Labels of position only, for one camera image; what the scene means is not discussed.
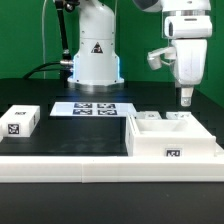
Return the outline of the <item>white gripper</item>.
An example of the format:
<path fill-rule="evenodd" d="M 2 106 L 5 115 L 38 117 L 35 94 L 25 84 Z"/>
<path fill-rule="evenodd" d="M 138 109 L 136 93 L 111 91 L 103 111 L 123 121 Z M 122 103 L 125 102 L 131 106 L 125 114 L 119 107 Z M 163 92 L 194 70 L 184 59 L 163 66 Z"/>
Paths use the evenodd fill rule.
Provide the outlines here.
<path fill-rule="evenodd" d="M 212 23 L 208 15 L 167 16 L 164 34 L 175 48 L 176 59 L 173 75 L 184 86 L 201 82 L 207 52 L 207 38 L 212 35 Z M 191 105 L 193 88 L 181 89 L 181 105 Z"/>

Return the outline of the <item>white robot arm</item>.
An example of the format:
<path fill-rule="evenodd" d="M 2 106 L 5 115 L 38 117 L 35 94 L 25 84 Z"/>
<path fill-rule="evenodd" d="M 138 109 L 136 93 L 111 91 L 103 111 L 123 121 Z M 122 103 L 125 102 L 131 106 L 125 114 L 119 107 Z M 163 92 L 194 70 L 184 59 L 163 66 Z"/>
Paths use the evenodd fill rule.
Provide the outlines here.
<path fill-rule="evenodd" d="M 212 35 L 210 0 L 133 0 L 144 12 L 162 13 L 162 36 L 168 45 L 151 51 L 147 61 L 153 70 L 170 67 L 181 89 L 181 105 L 191 105 L 193 89 L 201 83 Z M 70 84 L 87 91 L 121 85 L 119 58 L 115 53 L 115 15 L 99 0 L 81 0 L 80 45 L 72 60 Z"/>

